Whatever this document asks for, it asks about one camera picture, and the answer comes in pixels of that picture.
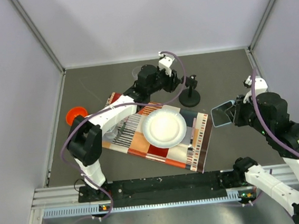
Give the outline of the phone with light blue case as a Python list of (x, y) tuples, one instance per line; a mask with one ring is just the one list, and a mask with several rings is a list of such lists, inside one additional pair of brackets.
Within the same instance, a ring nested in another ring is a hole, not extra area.
[(222, 127), (228, 124), (231, 124), (228, 116), (225, 114), (225, 103), (222, 103), (219, 106), (216, 106), (211, 110), (211, 119), (213, 121), (214, 127)]

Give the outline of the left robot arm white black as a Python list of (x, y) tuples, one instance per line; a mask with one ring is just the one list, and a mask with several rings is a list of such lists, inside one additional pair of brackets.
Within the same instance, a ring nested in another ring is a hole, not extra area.
[(144, 65), (133, 85), (115, 102), (95, 114), (78, 115), (73, 120), (64, 148), (79, 165), (92, 197), (101, 200), (108, 193), (108, 187), (104, 184), (105, 175), (99, 163), (104, 135), (119, 122), (147, 106), (152, 94), (160, 90), (174, 92), (179, 85), (186, 85), (186, 79), (186, 74), (179, 78), (178, 73), (170, 67)]

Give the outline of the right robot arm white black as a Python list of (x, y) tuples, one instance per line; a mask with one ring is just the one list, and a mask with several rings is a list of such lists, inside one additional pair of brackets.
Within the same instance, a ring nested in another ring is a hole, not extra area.
[[(281, 156), (299, 182), (299, 123), (290, 120), (287, 102), (277, 93), (264, 92), (256, 98), (257, 108), (239, 95), (221, 105), (227, 123), (250, 126), (263, 135)], [(239, 158), (233, 166), (233, 178), (239, 185), (256, 186), (271, 197), (299, 224), (299, 191), (278, 180), (249, 157)]]

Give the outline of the black phone stand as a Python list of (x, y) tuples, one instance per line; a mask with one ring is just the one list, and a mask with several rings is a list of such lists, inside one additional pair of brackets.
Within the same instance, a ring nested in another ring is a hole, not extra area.
[(197, 84), (196, 75), (192, 74), (186, 77), (185, 89), (178, 96), (180, 104), (189, 108), (193, 108), (199, 104), (201, 98), (199, 92), (196, 91)]

